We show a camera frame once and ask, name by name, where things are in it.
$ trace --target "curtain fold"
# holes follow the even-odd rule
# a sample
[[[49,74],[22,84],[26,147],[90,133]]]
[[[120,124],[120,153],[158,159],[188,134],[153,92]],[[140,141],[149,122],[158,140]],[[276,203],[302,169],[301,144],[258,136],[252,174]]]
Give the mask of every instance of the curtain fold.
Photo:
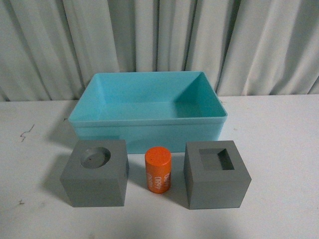
[[[0,101],[98,72],[204,71],[220,96],[319,94],[319,2],[0,0]]]

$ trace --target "gray block with square hole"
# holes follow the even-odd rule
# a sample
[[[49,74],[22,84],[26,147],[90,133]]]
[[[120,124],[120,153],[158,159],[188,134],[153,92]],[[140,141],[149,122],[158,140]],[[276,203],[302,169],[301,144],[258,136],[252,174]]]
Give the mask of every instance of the gray block with square hole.
[[[251,182],[234,141],[187,142],[184,176],[189,209],[239,208]]]
[[[80,140],[60,181],[73,207],[124,206],[129,173],[125,140]]]

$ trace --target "small hole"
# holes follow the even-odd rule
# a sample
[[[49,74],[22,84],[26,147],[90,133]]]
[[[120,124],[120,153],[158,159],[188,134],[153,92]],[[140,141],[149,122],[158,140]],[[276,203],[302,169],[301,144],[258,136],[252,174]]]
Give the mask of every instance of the small hole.
[[[89,148],[83,153],[81,165],[85,168],[99,168],[111,158],[111,153],[103,147]]]

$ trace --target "white table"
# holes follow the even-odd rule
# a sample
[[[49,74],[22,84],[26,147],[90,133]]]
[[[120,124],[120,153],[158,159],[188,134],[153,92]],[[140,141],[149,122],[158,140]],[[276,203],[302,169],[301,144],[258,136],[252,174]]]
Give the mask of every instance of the white table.
[[[165,194],[146,189],[135,154],[124,207],[73,208],[59,177],[76,101],[0,103],[0,238],[319,238],[319,95],[220,99],[220,140],[235,141],[252,177],[237,209],[186,208],[183,153]]]

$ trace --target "orange cylinder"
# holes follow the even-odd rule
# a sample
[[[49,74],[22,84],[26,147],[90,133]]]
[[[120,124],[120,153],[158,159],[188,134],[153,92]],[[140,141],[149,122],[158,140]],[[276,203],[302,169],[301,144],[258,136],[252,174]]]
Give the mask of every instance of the orange cylinder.
[[[170,188],[171,153],[164,147],[150,148],[145,154],[148,188],[163,193]]]

